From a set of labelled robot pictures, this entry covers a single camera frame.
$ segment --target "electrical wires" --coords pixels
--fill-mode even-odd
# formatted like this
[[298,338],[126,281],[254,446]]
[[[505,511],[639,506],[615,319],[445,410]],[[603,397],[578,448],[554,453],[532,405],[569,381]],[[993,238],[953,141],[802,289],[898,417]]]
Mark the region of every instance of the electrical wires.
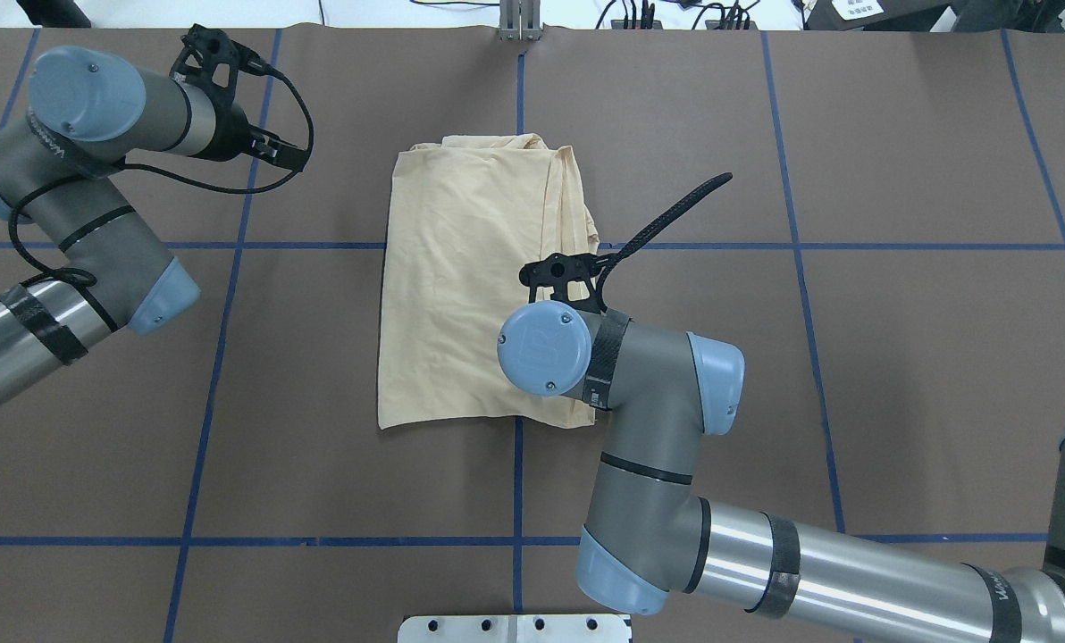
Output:
[[715,29],[727,30],[727,31],[746,31],[751,29],[751,9],[754,5],[760,3],[763,0],[754,0],[749,7],[743,7],[740,1],[735,0],[735,3],[725,7],[723,3],[708,3],[703,4],[692,4],[700,7],[700,15],[695,17],[695,21],[691,23],[691,29],[695,29],[700,26],[700,19],[703,18],[703,14],[707,13],[709,9],[719,9],[719,24]]
[[[656,23],[656,3],[650,0],[641,0],[639,7],[636,6],[635,0],[632,0],[632,13],[627,13],[627,1],[619,0],[622,7],[624,7],[624,29],[627,30],[645,30],[654,29]],[[605,9],[601,12],[601,17],[596,18],[596,24],[592,29],[601,29],[607,12],[611,11],[616,0],[607,1]]]
[[440,0],[435,3],[429,3],[426,0],[409,0],[411,4],[422,4],[424,7],[441,7],[441,5],[447,4],[462,4],[470,5],[470,7],[499,7],[501,3],[469,3],[468,0]]

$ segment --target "metal stand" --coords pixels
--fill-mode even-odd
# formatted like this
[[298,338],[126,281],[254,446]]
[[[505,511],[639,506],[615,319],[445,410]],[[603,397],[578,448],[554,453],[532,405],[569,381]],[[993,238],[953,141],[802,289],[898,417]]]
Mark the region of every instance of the metal stand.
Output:
[[501,0],[502,40],[540,40],[541,0]]

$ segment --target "folded fabric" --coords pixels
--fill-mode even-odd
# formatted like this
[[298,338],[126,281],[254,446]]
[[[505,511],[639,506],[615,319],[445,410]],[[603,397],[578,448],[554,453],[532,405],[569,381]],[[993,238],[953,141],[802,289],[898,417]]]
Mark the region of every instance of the folded fabric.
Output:
[[496,334],[528,301],[517,274],[553,252],[594,252],[572,147],[537,134],[446,136],[397,155],[386,236],[378,426],[524,415],[593,424],[592,408],[505,379]]

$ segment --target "blue grid line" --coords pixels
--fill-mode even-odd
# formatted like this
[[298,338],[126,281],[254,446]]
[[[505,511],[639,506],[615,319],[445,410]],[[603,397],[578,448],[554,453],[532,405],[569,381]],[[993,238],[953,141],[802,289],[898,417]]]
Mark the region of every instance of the blue grid line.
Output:
[[818,362],[818,343],[815,341],[814,316],[810,314],[810,294],[807,293],[806,271],[802,265],[802,244],[799,241],[798,220],[794,216],[794,195],[790,191],[790,171],[786,168],[786,146],[783,144],[783,123],[779,114],[779,98],[774,94],[774,70],[770,64],[770,44],[767,32],[758,32],[763,39],[763,63],[767,70],[767,93],[770,96],[770,117],[774,122],[774,144],[779,148],[779,168],[783,179],[783,195],[786,199],[786,218],[790,225],[790,244],[794,249],[794,270],[798,273],[799,294],[802,297],[802,320],[806,325],[807,346],[810,349],[810,369],[818,391],[818,410],[822,415],[823,438],[826,440],[826,474],[830,477],[830,496],[835,510],[835,526],[846,533],[842,515],[842,493],[838,484],[838,463],[835,461],[835,439],[830,431],[830,415],[826,413],[826,391],[823,389],[822,366]]
[[[1012,544],[1045,542],[1044,533],[886,533],[855,534],[864,541],[884,545],[906,544]],[[179,537],[124,535],[0,535],[0,546],[181,546]],[[282,546],[332,546],[332,548],[387,548],[388,546],[578,546],[574,535],[404,535],[404,537],[192,537],[187,546],[244,546],[244,548],[282,548]]]
[[[23,241],[26,248],[55,249],[51,241]],[[237,241],[166,241],[171,249],[235,249]],[[605,241],[603,251],[618,251],[626,244]],[[382,251],[384,241],[245,241],[248,251]],[[774,241],[653,241],[646,251],[793,251],[796,244]],[[970,251],[970,252],[1065,252],[1064,244],[897,244],[858,243],[858,241],[801,241],[803,251]],[[13,249],[9,241],[0,241],[0,249]]]
[[517,56],[517,134],[524,134],[524,55]]
[[[275,30],[275,45],[271,49],[269,62],[272,65],[279,64],[279,47],[282,44],[282,30]],[[266,78],[266,90],[263,94],[263,106],[260,110],[258,126],[266,127],[267,112],[271,108],[271,92],[275,86],[275,78]],[[258,159],[252,159],[250,163],[250,175],[247,178],[247,188],[255,186],[258,178]],[[207,408],[202,412],[202,430],[198,436],[197,455],[195,455],[195,468],[191,479],[191,494],[186,499],[186,514],[184,526],[182,526],[182,542],[179,546],[179,559],[176,563],[176,578],[171,589],[171,601],[168,604],[168,617],[164,626],[164,643],[171,643],[175,638],[175,624],[179,613],[179,599],[182,595],[182,580],[186,574],[186,557],[190,554],[191,537],[195,526],[195,509],[198,504],[198,489],[202,483],[202,465],[207,460],[207,444],[211,435],[211,421],[214,419],[214,396],[219,386],[219,376],[223,374],[223,356],[227,347],[227,327],[230,325],[230,307],[234,304],[235,288],[239,284],[239,268],[242,266],[243,246],[247,241],[247,226],[250,225],[250,207],[253,195],[246,195],[243,198],[242,218],[239,220],[239,236],[235,240],[235,255],[230,262],[230,283],[227,285],[227,298],[223,307],[223,318],[219,323],[219,340],[214,349],[214,366],[211,368],[211,383],[207,391]]]
[[513,613],[524,613],[524,418],[514,421],[513,434]]
[[37,40],[39,40],[39,29],[34,29],[29,39],[29,48],[24,50],[24,59],[20,61],[20,69],[17,69],[17,80],[13,83],[13,90],[9,94],[9,102],[5,102],[4,111],[1,113],[0,130],[4,130],[4,126],[9,123],[10,115],[13,115],[13,105],[15,105],[17,97],[20,95],[20,86],[24,81],[24,72],[29,70],[29,62],[36,51]]
[[0,546],[179,546],[181,538],[124,535],[0,535]]
[[1036,143],[1036,134],[1032,127],[1032,119],[1029,117],[1029,109],[1026,106],[1026,97],[1021,92],[1021,81],[1018,79],[1018,67],[1013,62],[1013,48],[1010,47],[1010,32],[1001,30],[1001,47],[1005,48],[1005,62],[1010,68],[1010,79],[1013,81],[1013,93],[1018,98],[1018,109],[1021,110],[1021,120],[1026,126],[1026,134],[1029,135],[1029,144],[1034,150],[1036,158],[1036,168],[1041,170],[1041,179],[1045,183],[1045,192],[1048,194],[1048,202],[1052,207],[1052,215],[1056,217],[1058,228],[1061,229],[1061,240],[1064,240],[1065,247],[1065,222],[1064,214],[1061,213],[1061,203],[1056,199],[1056,191],[1052,188],[1052,179],[1048,175],[1048,164],[1045,164],[1044,154],[1041,153],[1041,145]]
[[580,546],[578,535],[526,535],[521,538],[524,546]]
[[885,545],[952,544],[952,542],[1045,542],[1044,533],[883,533],[861,534],[864,541]]
[[[524,56],[517,56],[517,134],[524,134]],[[513,613],[524,613],[524,418],[513,421]]]
[[191,546],[511,546],[506,535],[414,535],[414,537],[206,537],[192,538]]

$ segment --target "black cable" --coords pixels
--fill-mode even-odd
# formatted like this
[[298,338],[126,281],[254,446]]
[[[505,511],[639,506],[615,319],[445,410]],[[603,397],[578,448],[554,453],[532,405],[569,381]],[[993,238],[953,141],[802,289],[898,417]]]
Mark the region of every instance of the black cable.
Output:
[[71,175],[65,176],[63,179],[50,180],[50,182],[43,184],[33,192],[29,192],[29,195],[18,200],[17,204],[14,204],[13,211],[9,213],[9,241],[13,243],[13,249],[17,251],[20,259],[24,260],[29,265],[31,265],[31,267],[39,269],[39,274],[42,274],[43,277],[47,277],[50,280],[63,281],[65,284],[78,285],[79,287],[86,288],[96,284],[95,275],[86,271],[86,269],[80,268],[49,268],[42,260],[31,255],[29,248],[26,248],[21,243],[20,231],[18,231],[21,212],[24,208],[29,207],[29,203],[42,198],[42,196],[47,195],[48,192],[54,191],[54,188],[67,185],[68,183],[76,183],[78,180],[87,180],[87,178],[80,175]]
[[[298,102],[298,108],[302,111],[302,117],[307,119],[307,160],[309,160],[314,151],[314,120],[311,118],[311,113],[309,113],[307,102],[304,101],[301,94],[299,94],[298,89],[295,88],[295,85],[292,84],[291,79],[286,78],[286,76],[280,72],[280,70],[272,68],[272,66],[267,65],[266,73],[279,79],[283,85],[286,85],[286,88],[291,90],[291,96],[295,98],[296,102]],[[178,180],[180,183],[201,187],[204,188],[204,191],[223,192],[223,194],[226,195],[258,195],[260,192],[274,191],[275,187],[279,187],[280,185],[289,182],[289,180],[295,178],[295,175],[298,175],[300,171],[298,169],[293,169],[291,172],[288,172],[286,176],[283,176],[282,179],[276,180],[275,183],[271,183],[262,187],[223,187],[222,185],[211,185],[209,183],[202,183],[200,180],[189,179],[185,176],[177,175],[174,171],[168,171],[161,167],[150,166],[150,164],[128,164],[121,162],[120,159],[120,162],[116,163],[116,167],[119,167],[120,169],[141,169],[144,171],[150,171],[153,175],[166,176],[168,179]],[[46,195],[48,192],[54,191],[54,188],[62,185],[67,185],[68,183],[76,183],[78,180],[87,180],[87,178],[82,175],[71,175],[65,176],[62,179],[51,180],[51,182],[37,187],[35,191],[30,192],[29,195],[26,195],[24,198],[18,200],[18,202],[14,204],[13,211],[9,213],[9,241],[13,243],[13,249],[17,251],[20,259],[24,260],[29,265],[31,265],[31,267],[38,269],[39,275],[34,277],[34,280],[37,280],[37,278],[38,280],[58,280],[66,282],[66,284],[75,285],[75,287],[78,288],[92,287],[92,285],[95,285],[97,282],[96,276],[86,271],[86,269],[50,268],[49,265],[44,264],[43,261],[39,261],[35,257],[31,255],[29,248],[26,248],[20,241],[18,228],[20,225],[20,215],[23,212],[23,209],[29,207],[29,203]]]
[[426,3],[423,0],[409,0],[412,4],[429,5],[429,7],[440,7],[442,4],[468,4],[472,7],[499,7],[501,3],[468,3],[464,0],[442,0],[439,3]]
[[703,14],[707,13],[708,9],[719,9],[719,21],[724,21],[724,13],[727,12],[727,7],[724,7],[723,3],[707,3],[700,9],[700,15],[695,16],[695,21],[691,23],[692,31],[700,26],[700,19],[703,18]]
[[[280,72],[280,70],[275,68],[269,68],[267,70],[269,76],[279,79],[283,85],[286,85],[286,89],[291,89],[291,96],[295,98],[298,102],[298,109],[302,111],[302,117],[307,119],[307,160],[311,158],[314,152],[314,120],[311,118],[311,111],[307,106],[307,102],[302,100],[302,95],[295,89],[295,85],[292,84],[291,79],[286,78],[285,75]],[[203,191],[220,192],[224,195],[258,195],[262,192],[274,191],[275,187],[280,187],[286,184],[289,180],[295,178],[299,170],[292,169],[289,175],[283,176],[282,179],[276,180],[275,183],[268,185],[263,185],[262,187],[223,187],[222,185],[211,185],[210,183],[202,183],[201,180],[189,179],[185,176],[177,175],[174,171],[166,170],[161,167],[152,166],[151,164],[129,164],[120,163],[119,169],[140,169],[144,171],[150,171],[152,175],[166,176],[168,179],[178,180],[180,183],[186,183],[186,185],[193,185],[195,187],[201,187]]]
[[1036,23],[1039,23],[1042,15],[1045,13],[1045,4],[1047,0],[1041,0],[1039,3],[1034,4],[1036,7],[1036,15],[1034,16],[1034,23],[1029,28],[1029,31],[1036,33]]
[[601,17],[596,18],[596,26],[594,26],[594,28],[592,29],[601,29],[601,24],[603,24],[603,18],[607,16],[607,12],[610,11],[611,5],[613,5],[615,3],[616,0],[607,0],[607,4],[605,4],[605,11],[601,12]]
[[603,284],[607,280],[607,275],[610,275],[613,268],[616,268],[616,264],[632,257],[632,253],[645,246],[651,240],[654,240],[663,228],[668,228],[673,220],[678,219],[689,209],[694,208],[695,203],[703,200],[707,195],[712,194],[712,192],[716,192],[718,187],[727,183],[728,180],[732,180],[732,172],[730,171],[724,171],[723,175],[714,176],[711,179],[705,180],[702,185],[694,191],[688,192],[686,197],[676,201],[672,208],[668,208],[668,212],[660,214],[650,225],[646,225],[643,230],[636,232],[636,235],[632,236],[629,243],[624,244],[624,247],[619,249],[619,252],[610,257],[601,273],[601,277],[596,280],[596,303],[601,306],[601,310],[607,310],[607,306],[603,301]]

